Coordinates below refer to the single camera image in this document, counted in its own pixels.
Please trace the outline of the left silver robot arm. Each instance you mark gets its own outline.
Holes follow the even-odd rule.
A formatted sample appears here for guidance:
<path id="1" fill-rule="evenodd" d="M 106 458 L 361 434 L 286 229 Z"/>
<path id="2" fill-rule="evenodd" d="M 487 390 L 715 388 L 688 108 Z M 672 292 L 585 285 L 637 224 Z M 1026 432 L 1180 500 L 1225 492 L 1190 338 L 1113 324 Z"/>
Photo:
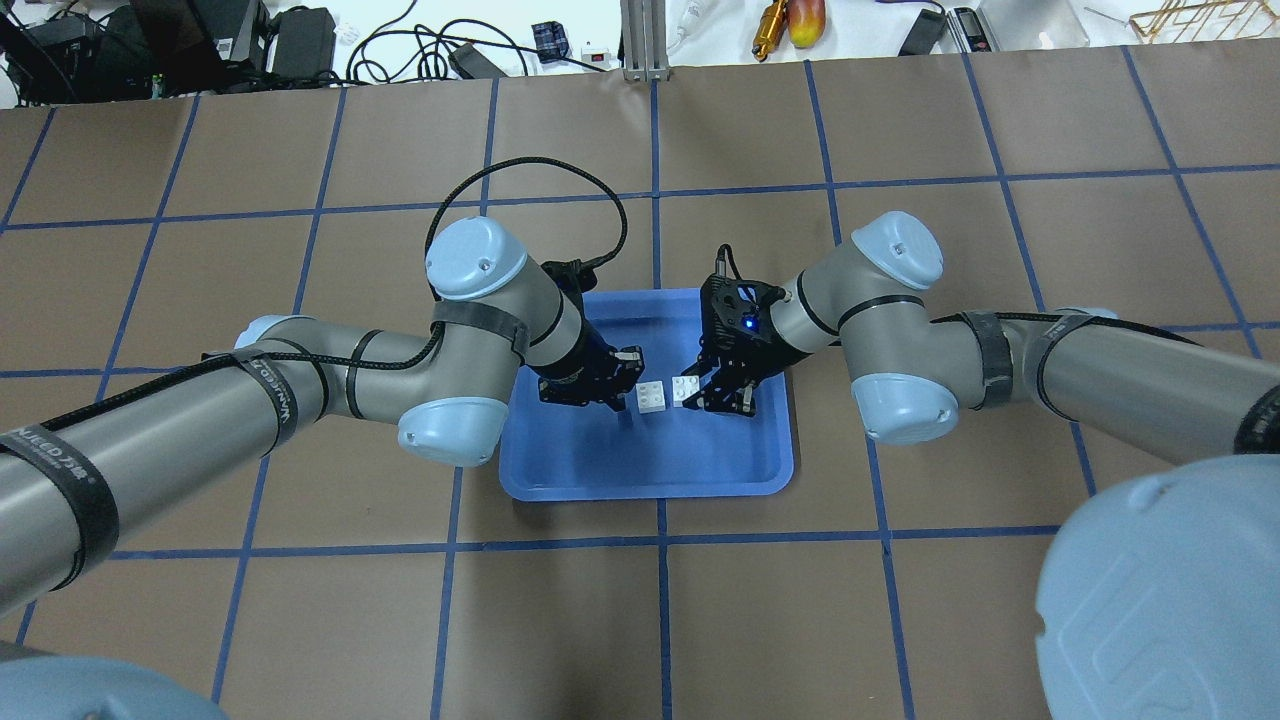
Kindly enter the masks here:
<path id="1" fill-rule="evenodd" d="M 541 398 L 617 413 L 645 363 L 590 323 L 609 254 L 536 263 L 489 217 L 434 218 L 424 337 L 268 315 L 236 347 L 3 433 L 3 611 L 60 591 L 119 542 L 326 416 L 397 429 L 408 454 L 476 468 L 497 451 L 521 368 Z"/>

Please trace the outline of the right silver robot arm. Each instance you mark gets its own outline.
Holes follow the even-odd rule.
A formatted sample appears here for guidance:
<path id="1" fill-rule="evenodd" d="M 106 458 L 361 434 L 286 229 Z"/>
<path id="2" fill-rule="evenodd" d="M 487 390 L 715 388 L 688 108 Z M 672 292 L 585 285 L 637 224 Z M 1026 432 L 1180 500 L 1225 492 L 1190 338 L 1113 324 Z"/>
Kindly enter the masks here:
<path id="1" fill-rule="evenodd" d="M 1028 402 L 1162 459 L 1059 529 L 1039 571 L 1037 666 L 1056 719 L 1277 716 L 1274 363 L 1089 307 L 931 318 L 929 228 L 888 211 L 783 284 L 717 251 L 685 406 L 754 414 L 755 388 L 840 347 L 868 439 L 938 439 L 963 410 Z"/>

